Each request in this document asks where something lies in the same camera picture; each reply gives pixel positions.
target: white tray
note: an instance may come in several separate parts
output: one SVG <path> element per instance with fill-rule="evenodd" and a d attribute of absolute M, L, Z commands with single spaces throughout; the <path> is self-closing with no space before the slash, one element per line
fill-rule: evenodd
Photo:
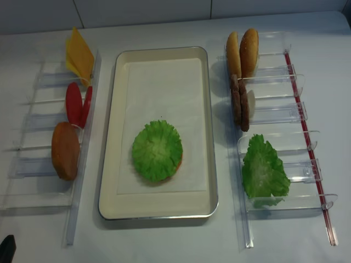
<path fill-rule="evenodd" d="M 135 131 L 157 119 L 175 126 L 184 149 L 180 169 L 162 183 L 162 190 L 135 174 L 130 157 Z M 100 214 L 109 220 L 206 218 L 217 205 L 206 51 L 189 47 L 123 52 L 116 61 Z"/>

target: red stripe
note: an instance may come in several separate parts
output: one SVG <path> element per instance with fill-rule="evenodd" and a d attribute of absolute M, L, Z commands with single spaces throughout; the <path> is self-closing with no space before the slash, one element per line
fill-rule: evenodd
<path fill-rule="evenodd" d="M 291 61 L 290 61 L 290 57 L 289 57 L 288 51 L 285 51 L 284 56 L 285 56 L 285 60 L 286 60 L 287 65 L 291 66 L 292 64 L 291 64 Z M 289 68 L 289 74 L 290 75 L 294 74 L 294 72 L 292 71 L 292 67 Z M 298 94 L 298 91 L 297 91 L 297 85 L 296 85 L 295 77 L 292 76 L 292 77 L 290 77 L 290 79 L 291 79 L 292 89 L 293 89 L 294 94 L 295 94 L 296 103 L 299 103 L 301 101 L 300 101 L 300 97 L 299 97 L 299 94 Z M 304 132 L 307 132 L 308 129 L 307 129 L 307 124 L 306 124 L 305 120 L 301 121 L 301 125 L 302 125 L 302 130 Z M 310 143 L 311 143 L 311 139 L 310 139 L 308 133 L 305 133 L 305 140 L 306 140 L 307 146 L 309 146 Z M 315 159 L 313 149 L 309 148 L 308 149 L 308 153 L 309 153 L 309 158 L 310 159 Z M 319 174 L 318 169 L 316 170 L 316 180 L 317 180 L 316 181 L 316 185 L 317 185 L 318 194 L 324 195 L 323 186 L 322 186 L 322 182 L 320 181 L 320 174 Z M 325 200 L 324 196 L 320 197 L 320 202 L 321 202 L 321 205 L 326 204 L 326 200 Z M 337 245 L 336 237 L 334 235 L 333 227 L 332 227 L 330 216 L 329 216 L 329 211 L 323 209 L 323 216 L 324 216 L 325 225 L 326 225 L 326 228 L 327 228 L 329 242 L 330 242 L 331 245 Z"/>

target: white wall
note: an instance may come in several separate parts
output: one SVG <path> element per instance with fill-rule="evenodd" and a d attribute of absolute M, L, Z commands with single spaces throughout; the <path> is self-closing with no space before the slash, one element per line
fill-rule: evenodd
<path fill-rule="evenodd" d="M 342 11 L 347 0 L 213 0 L 212 18 Z"/>
<path fill-rule="evenodd" d="M 347 0 L 212 0 L 212 18 L 339 10 Z M 211 0 L 75 0 L 83 26 L 209 19 Z M 351 0 L 345 8 L 351 21 Z M 82 27 L 73 0 L 0 0 L 0 35 Z"/>
<path fill-rule="evenodd" d="M 75 0 L 84 27 L 209 19 L 211 0 Z"/>
<path fill-rule="evenodd" d="M 351 0 L 347 1 L 347 4 L 345 5 L 345 8 L 342 13 L 346 16 L 347 21 L 351 26 Z"/>
<path fill-rule="evenodd" d="M 0 34 L 82 27 L 72 0 L 1 0 Z"/>

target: white table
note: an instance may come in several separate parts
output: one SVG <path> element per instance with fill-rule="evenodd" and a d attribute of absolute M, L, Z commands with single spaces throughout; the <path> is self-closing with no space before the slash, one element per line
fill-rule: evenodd
<path fill-rule="evenodd" d="M 329 245 L 322 216 L 263 222 L 269 236 L 254 232 L 255 247 L 241 249 L 237 237 L 234 202 L 224 125 L 213 116 L 219 207 L 202 226 L 133 229 L 128 222 L 105 222 L 98 213 L 98 176 L 105 129 L 112 67 L 124 50 L 199 45 L 208 52 L 212 104 L 220 102 L 224 79 L 215 68 L 223 55 L 228 34 L 292 31 L 290 57 L 296 71 L 306 77 L 302 100 L 309 130 L 320 130 L 316 156 L 320 160 L 326 193 L 339 195 L 330 210 L 339 246 Z M 76 238 L 73 247 L 62 246 L 66 213 L 6 216 L 0 221 L 0 240 L 14 234 L 14 262 L 349 262 L 351 256 L 351 36 L 345 17 L 338 12 L 258 16 L 174 24 L 94 28 L 81 31 L 89 45 L 99 48 L 102 66 L 91 142 L 84 176 Z M 0 36 L 1 43 L 63 41 L 67 31 Z"/>

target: top bun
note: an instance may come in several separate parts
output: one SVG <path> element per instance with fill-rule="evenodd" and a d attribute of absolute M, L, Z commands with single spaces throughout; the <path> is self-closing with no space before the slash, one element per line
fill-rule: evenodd
<path fill-rule="evenodd" d="M 227 62 L 230 75 L 236 75 L 241 78 L 241 65 L 239 44 L 237 42 L 237 32 L 232 32 L 227 40 Z"/>
<path fill-rule="evenodd" d="M 241 77 L 251 78 L 253 76 L 257 59 L 258 32 L 254 28 L 250 28 L 245 32 L 240 43 Z"/>

